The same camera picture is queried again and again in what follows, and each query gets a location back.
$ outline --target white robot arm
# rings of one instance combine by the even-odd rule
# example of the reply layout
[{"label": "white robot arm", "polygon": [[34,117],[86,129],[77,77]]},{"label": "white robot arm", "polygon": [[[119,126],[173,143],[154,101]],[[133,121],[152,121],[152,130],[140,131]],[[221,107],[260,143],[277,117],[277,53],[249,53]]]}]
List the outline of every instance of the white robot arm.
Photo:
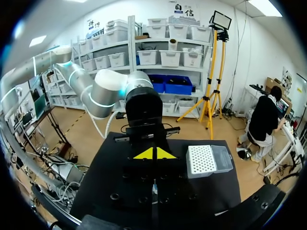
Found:
[{"label": "white robot arm", "polygon": [[3,109],[0,113],[2,134],[23,163],[55,189],[60,185],[60,182],[47,177],[41,168],[25,154],[6,123],[19,106],[16,85],[27,82],[37,74],[48,70],[52,65],[80,97],[86,110],[94,119],[108,117],[114,104],[118,100],[125,99],[133,89],[138,87],[153,88],[153,86],[148,76],[140,71],[125,75],[102,69],[98,71],[93,80],[84,69],[71,61],[70,46],[60,46],[39,54],[2,77],[0,81],[0,98]]}]

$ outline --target ceiling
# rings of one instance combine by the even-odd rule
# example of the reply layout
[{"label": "ceiling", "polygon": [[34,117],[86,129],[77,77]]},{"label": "ceiling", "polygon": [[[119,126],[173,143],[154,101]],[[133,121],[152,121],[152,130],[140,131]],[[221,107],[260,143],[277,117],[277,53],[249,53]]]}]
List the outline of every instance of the ceiling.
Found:
[{"label": "ceiling", "polygon": [[[33,10],[25,25],[21,37],[14,42],[10,56],[5,63],[4,73],[14,68],[18,63],[45,51],[47,45],[54,40],[70,24],[89,12],[117,0],[88,0],[84,3],[63,0],[43,0]],[[244,0],[218,0],[245,12]],[[247,15],[254,18],[279,41],[289,54],[293,63],[301,72],[307,72],[305,60],[298,42],[287,25],[285,18],[265,17],[257,8],[247,3]],[[37,23],[43,19],[44,24]],[[35,37],[47,35],[42,44],[29,47]]]},{"label": "ceiling", "polygon": [[[29,12],[24,32],[14,42],[3,73],[28,58],[44,52],[50,42],[80,17],[114,1],[117,0],[88,0],[84,3],[42,0],[32,12]],[[28,48],[33,38],[43,35],[47,35],[43,43]]]}]

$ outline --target pants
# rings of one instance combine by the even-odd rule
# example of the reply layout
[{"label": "pants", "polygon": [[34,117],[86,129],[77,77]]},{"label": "pants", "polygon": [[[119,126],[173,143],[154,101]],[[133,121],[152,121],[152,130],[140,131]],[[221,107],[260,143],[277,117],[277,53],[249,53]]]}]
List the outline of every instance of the pants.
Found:
[{"label": "pants", "polygon": [[[248,121],[248,124],[246,125],[245,128],[245,134],[240,136],[240,140],[242,142],[245,142],[248,140],[248,127],[249,127],[249,123],[250,121]],[[255,155],[255,160],[260,161],[262,157],[264,157],[265,155],[268,154],[268,152],[270,152],[276,142],[275,138],[272,135],[268,135],[266,136],[264,141],[260,141],[260,140],[256,140],[253,138],[253,141],[259,145],[261,148],[259,151],[256,152]]]}]

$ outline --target black hair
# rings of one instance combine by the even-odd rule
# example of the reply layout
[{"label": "black hair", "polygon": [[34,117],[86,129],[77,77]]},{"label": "black hair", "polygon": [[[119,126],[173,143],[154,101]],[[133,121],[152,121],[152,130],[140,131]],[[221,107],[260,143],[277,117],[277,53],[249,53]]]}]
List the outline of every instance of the black hair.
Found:
[{"label": "black hair", "polygon": [[274,96],[276,98],[276,101],[280,101],[280,99],[282,98],[282,89],[279,88],[278,86],[273,86],[273,88],[271,89],[270,95]]}]

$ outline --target yellow tripod stand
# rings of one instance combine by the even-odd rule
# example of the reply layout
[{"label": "yellow tripod stand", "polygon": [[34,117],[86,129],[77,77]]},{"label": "yellow tripod stand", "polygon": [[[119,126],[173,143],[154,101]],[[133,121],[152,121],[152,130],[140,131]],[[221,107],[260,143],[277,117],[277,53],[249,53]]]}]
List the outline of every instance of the yellow tripod stand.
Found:
[{"label": "yellow tripod stand", "polygon": [[211,112],[211,105],[210,105],[210,87],[211,87],[211,81],[214,73],[214,66],[215,66],[215,58],[216,58],[216,45],[217,45],[217,31],[214,30],[214,38],[213,38],[213,55],[212,55],[212,62],[211,62],[211,71],[210,76],[208,78],[208,84],[207,84],[207,92],[206,95],[203,96],[192,108],[190,108],[188,111],[186,111],[180,118],[178,118],[176,121],[179,122],[182,118],[184,118],[188,113],[193,111],[198,105],[200,105],[202,102],[204,102],[204,105],[202,107],[201,115],[199,118],[199,122],[202,122],[203,116],[205,115],[206,109],[208,109],[208,115],[209,115],[209,121],[207,125],[210,125],[210,139],[213,140],[213,126],[212,126],[212,112]]},{"label": "yellow tripod stand", "polygon": [[220,75],[219,78],[217,79],[217,88],[216,90],[213,91],[213,93],[210,95],[210,100],[214,95],[214,100],[213,100],[213,104],[212,104],[212,110],[211,110],[211,114],[213,114],[214,110],[215,110],[215,106],[217,103],[217,98],[219,99],[219,106],[220,106],[220,119],[222,119],[222,100],[221,100],[221,94],[220,94],[220,85],[221,85],[221,80],[222,80],[222,76],[223,76],[223,70],[224,70],[224,64],[225,64],[225,48],[226,48],[226,42],[223,41],[223,48],[222,48],[222,60],[221,60],[221,68],[220,68]]}]

